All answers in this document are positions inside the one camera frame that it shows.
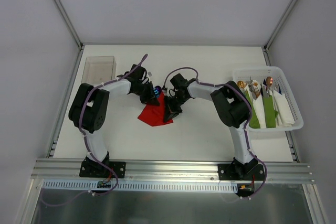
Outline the red paper napkin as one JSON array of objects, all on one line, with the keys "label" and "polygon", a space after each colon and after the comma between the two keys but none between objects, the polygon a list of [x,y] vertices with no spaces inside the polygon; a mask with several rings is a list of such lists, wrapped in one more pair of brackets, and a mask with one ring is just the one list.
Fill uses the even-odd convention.
[{"label": "red paper napkin", "polygon": [[172,124],[173,120],[170,119],[167,122],[164,122],[164,94],[161,92],[158,97],[160,103],[159,106],[146,105],[142,110],[138,119],[149,126],[162,126],[167,124]]}]

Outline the iridescent purple spoon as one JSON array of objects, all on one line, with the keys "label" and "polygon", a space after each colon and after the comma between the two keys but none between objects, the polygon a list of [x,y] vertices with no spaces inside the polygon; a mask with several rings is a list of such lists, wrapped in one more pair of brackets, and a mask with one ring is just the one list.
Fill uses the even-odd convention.
[{"label": "iridescent purple spoon", "polygon": [[157,99],[160,97],[161,93],[162,93],[162,88],[160,86],[155,86],[154,94]]}]

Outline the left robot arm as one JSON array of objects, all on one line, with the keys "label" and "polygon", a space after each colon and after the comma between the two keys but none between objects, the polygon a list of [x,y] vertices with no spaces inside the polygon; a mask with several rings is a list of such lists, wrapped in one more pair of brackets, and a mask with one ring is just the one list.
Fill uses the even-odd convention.
[{"label": "left robot arm", "polygon": [[82,83],[69,110],[69,119],[84,138],[87,157],[93,161],[91,170],[99,177],[108,174],[108,150],[99,132],[106,119],[109,101],[115,97],[135,94],[145,105],[159,106],[154,86],[141,65],[116,79],[93,86]]}]

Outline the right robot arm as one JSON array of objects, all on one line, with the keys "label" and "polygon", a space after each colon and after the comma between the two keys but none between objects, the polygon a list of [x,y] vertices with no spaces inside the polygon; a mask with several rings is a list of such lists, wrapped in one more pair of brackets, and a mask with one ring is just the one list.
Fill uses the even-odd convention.
[{"label": "right robot arm", "polygon": [[163,122],[182,113],[181,106],[189,99],[204,99],[214,104],[220,120],[229,127],[234,145],[235,174],[240,179],[248,179],[254,173],[250,163],[254,157],[250,153],[247,126],[251,119],[251,105],[237,84],[229,81],[222,86],[205,84],[196,78],[187,80],[180,73],[171,80],[174,95],[164,97]]}]

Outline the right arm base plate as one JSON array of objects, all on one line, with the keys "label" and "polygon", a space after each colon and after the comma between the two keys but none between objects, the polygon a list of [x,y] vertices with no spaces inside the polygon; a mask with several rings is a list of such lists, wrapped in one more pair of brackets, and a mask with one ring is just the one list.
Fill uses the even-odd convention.
[{"label": "right arm base plate", "polygon": [[220,180],[256,180],[263,181],[265,178],[265,171],[262,164],[255,164],[252,166],[239,166],[235,163],[218,164],[218,177]]}]

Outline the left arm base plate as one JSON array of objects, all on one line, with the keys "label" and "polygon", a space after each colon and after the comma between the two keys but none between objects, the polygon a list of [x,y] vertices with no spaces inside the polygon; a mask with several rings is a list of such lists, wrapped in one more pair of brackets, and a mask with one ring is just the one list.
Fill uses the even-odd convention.
[{"label": "left arm base plate", "polygon": [[[115,172],[118,178],[125,177],[126,162],[112,162],[108,166]],[[82,178],[108,178],[111,172],[97,162],[85,159],[81,163],[79,177]]]}]

